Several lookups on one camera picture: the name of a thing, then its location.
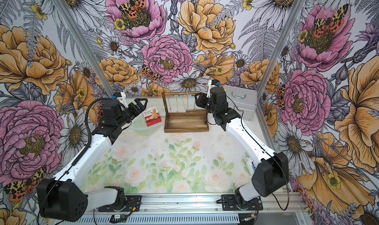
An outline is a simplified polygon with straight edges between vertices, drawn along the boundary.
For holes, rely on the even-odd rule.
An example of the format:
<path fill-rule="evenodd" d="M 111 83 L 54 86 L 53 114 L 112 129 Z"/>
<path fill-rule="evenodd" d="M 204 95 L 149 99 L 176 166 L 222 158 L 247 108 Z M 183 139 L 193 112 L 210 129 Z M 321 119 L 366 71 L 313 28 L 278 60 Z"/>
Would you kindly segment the wooden jewelry display stand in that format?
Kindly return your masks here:
<path fill-rule="evenodd" d="M 165 110 L 165 133 L 204 133 L 209 131 L 208 113 L 197 108 L 198 92 L 162 93 Z"/>

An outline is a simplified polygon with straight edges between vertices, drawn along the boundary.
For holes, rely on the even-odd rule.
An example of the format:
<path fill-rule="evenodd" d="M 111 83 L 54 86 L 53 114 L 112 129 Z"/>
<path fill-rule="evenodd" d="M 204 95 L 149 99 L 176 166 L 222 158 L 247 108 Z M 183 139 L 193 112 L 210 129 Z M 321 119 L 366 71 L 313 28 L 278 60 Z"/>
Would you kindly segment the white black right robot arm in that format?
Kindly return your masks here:
<path fill-rule="evenodd" d="M 253 134 L 240 115 L 242 111 L 229 107 L 227 98 L 223 87 L 212 85 L 208 93 L 195 94 L 195 103 L 211 113 L 215 123 L 234 136 L 249 155 L 254 169 L 252 178 L 235 191 L 236 204 L 244 209 L 256 198 L 267 197 L 288 186 L 289 160 L 284 153 L 276 153 Z"/>

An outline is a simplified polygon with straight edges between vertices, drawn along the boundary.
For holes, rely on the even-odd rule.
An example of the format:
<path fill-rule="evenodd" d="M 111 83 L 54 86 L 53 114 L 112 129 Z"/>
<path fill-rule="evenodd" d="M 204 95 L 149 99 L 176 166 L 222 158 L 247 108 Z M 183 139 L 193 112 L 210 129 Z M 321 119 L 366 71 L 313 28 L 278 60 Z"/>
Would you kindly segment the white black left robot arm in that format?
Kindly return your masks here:
<path fill-rule="evenodd" d="M 122 96 L 102 100 L 103 117 L 94 130 L 87 128 L 85 147 L 53 178 L 43 179 L 38 184 L 38 217 L 76 222 L 86 212 L 100 207 L 121 210 L 126 206 L 122 187 L 107 186 L 89 192 L 83 192 L 81 187 L 89 171 L 111 148 L 126 125 L 146 110 L 148 100 L 136 98 L 129 104 Z"/>

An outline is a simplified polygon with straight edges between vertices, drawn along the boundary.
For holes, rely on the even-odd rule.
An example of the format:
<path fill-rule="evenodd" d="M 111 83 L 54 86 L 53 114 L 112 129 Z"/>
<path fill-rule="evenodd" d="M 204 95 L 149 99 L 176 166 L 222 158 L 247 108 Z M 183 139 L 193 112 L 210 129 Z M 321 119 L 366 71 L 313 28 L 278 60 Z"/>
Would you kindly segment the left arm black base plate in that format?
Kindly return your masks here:
<path fill-rule="evenodd" d="M 138 212 L 141 205 L 141 195 L 125 195 L 124 199 L 117 199 L 114 204 L 98 208 L 99 212 Z"/>

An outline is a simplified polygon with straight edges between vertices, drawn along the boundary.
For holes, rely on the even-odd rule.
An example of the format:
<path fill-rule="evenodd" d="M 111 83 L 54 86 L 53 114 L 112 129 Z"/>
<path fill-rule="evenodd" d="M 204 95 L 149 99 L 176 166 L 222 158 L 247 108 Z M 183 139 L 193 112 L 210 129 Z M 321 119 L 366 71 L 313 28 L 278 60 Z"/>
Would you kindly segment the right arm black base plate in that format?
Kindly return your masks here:
<path fill-rule="evenodd" d="M 222 205 L 223 211 L 261 211 L 263 204 L 260 197 L 254 198 L 246 204 L 238 204 L 234 194 L 222 194 L 217 203 Z"/>

